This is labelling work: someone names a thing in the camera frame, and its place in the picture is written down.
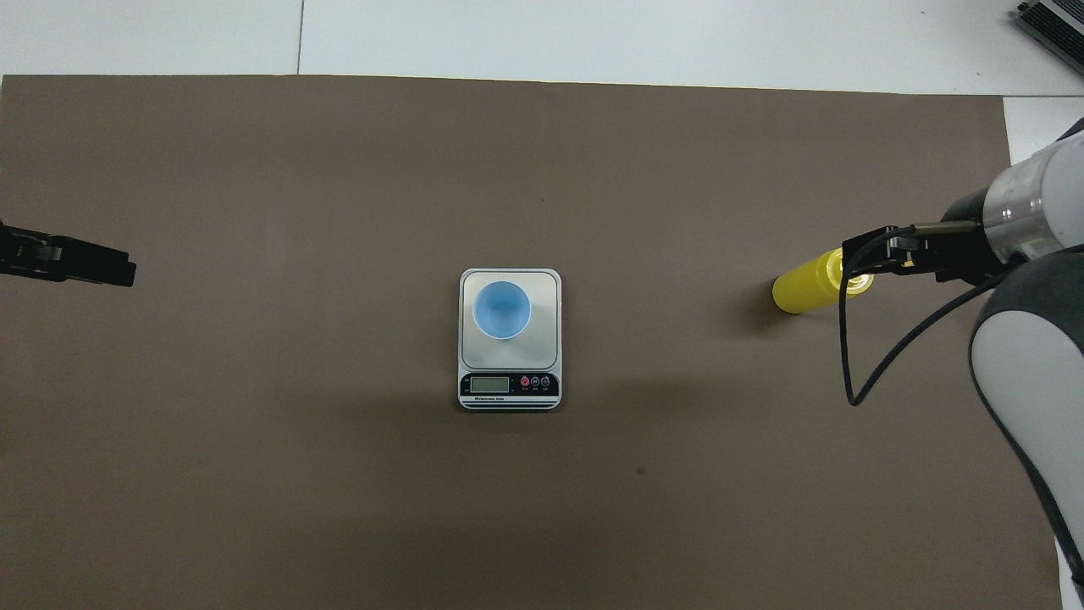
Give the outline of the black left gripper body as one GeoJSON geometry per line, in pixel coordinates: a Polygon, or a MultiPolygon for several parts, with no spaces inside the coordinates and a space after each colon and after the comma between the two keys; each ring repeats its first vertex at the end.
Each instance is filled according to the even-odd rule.
{"type": "Polygon", "coordinates": [[[1,274],[42,278],[44,243],[17,228],[1,223],[1,274]]]}

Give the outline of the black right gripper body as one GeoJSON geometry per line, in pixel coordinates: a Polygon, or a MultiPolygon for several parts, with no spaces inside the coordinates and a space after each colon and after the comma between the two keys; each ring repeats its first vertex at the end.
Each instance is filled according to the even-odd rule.
{"type": "Polygon", "coordinates": [[[988,189],[981,189],[949,205],[941,220],[944,223],[973,221],[976,230],[958,235],[935,238],[935,251],[940,255],[934,280],[938,283],[963,281],[971,286],[992,280],[995,275],[1008,273],[1015,262],[1003,262],[988,243],[983,224],[983,209],[988,200],[988,189]]]}

